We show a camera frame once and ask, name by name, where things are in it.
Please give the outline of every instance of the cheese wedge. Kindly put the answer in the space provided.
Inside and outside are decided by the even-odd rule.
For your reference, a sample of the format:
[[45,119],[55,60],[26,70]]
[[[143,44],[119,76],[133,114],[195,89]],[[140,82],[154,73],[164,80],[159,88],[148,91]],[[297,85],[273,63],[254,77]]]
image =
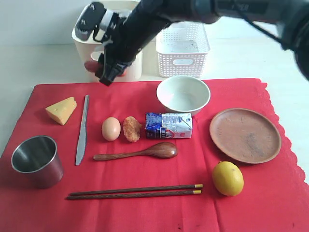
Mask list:
[[56,104],[48,106],[46,108],[47,114],[50,118],[60,125],[66,124],[69,117],[72,115],[77,104],[74,97],[69,97],[65,100],[62,100]]

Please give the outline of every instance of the egg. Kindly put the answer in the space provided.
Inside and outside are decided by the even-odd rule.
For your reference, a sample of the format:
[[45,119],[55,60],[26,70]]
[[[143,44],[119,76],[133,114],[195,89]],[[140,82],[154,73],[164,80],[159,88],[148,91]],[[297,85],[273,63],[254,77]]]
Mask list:
[[116,140],[121,131],[120,122],[115,117],[107,118],[102,124],[102,135],[107,141]]

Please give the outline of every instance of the wooden plate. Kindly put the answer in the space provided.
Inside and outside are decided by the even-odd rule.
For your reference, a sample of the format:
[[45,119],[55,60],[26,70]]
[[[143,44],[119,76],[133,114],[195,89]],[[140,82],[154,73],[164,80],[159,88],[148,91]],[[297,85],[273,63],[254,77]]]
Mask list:
[[265,163],[277,156],[281,137],[263,115],[247,109],[228,109],[211,121],[211,138],[229,157],[244,163]]

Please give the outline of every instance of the white table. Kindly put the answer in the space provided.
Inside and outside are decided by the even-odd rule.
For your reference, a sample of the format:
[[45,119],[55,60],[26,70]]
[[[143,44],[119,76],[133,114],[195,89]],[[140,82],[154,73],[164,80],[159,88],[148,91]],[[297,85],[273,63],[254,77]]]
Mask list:
[[[292,141],[298,165],[308,175],[309,82],[298,71],[293,54],[263,37],[214,39],[210,46],[203,79],[253,77],[268,83],[275,112]],[[145,48],[143,59],[140,81],[163,80],[154,72],[157,61],[153,42]],[[2,154],[35,85],[88,82],[88,77],[73,44],[0,46],[0,64]]]

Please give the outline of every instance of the wooden spoon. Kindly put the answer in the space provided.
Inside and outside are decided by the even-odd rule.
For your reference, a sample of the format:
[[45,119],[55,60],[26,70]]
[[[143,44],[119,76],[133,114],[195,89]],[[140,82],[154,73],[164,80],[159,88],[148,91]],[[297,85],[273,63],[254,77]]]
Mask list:
[[172,143],[163,142],[151,146],[148,149],[137,152],[119,153],[119,154],[97,154],[93,156],[93,159],[96,161],[107,161],[131,156],[154,156],[157,158],[168,159],[176,155],[177,155],[176,146]]

